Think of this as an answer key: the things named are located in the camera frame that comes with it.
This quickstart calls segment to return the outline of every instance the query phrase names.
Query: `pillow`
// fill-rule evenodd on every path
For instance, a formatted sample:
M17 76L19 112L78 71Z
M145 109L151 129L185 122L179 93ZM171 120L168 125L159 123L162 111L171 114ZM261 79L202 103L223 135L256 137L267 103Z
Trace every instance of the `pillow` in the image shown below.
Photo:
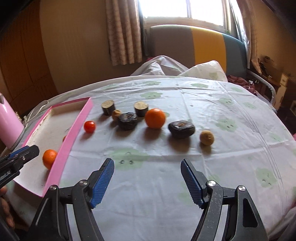
M228 82L221 65L216 60L193 66L178 76Z

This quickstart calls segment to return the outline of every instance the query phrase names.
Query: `human hand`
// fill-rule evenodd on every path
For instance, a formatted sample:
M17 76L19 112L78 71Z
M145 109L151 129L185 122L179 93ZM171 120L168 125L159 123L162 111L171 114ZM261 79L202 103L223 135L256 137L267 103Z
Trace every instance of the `human hand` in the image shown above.
M7 187L2 187L0 189L0 196L4 195L5 193L7 192ZM13 221L13 217L10 213L10 210L9 210L9 205L8 203L4 200L3 197L0 197L0 204L1 204L1 207L3 209L3 213L4 215L6 216L6 223L9 227L11 228L14 228L15 227L15 223Z

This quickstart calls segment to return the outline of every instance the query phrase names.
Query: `tangerine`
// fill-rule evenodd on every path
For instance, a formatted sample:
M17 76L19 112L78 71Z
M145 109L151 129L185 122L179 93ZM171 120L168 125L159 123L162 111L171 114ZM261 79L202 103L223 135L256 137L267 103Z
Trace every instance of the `tangerine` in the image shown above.
M52 168L52 165L54 163L55 158L57 157L57 152L55 150L46 150L43 154L42 160L44 166L50 170Z
M148 110L145 114L145 121L149 128L160 129L165 123L165 113L158 108Z

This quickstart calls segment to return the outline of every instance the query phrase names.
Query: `brown ball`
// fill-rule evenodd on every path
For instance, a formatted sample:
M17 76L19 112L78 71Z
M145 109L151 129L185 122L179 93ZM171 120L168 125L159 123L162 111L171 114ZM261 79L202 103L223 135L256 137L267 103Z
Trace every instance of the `brown ball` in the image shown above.
M206 146L210 146L214 143L214 135L211 131L205 130L200 133L200 142Z
M112 111L112 119L114 121L118 121L118 117L121 115L121 111L120 110L114 110Z

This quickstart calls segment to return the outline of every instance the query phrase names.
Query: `cherry tomato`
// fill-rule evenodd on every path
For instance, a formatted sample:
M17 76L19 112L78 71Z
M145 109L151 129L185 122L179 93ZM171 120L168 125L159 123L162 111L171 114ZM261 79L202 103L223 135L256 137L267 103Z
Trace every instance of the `cherry tomato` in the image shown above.
M88 120L87 122L84 123L84 130L86 133L93 133L95 129L96 129L96 124L93 121Z

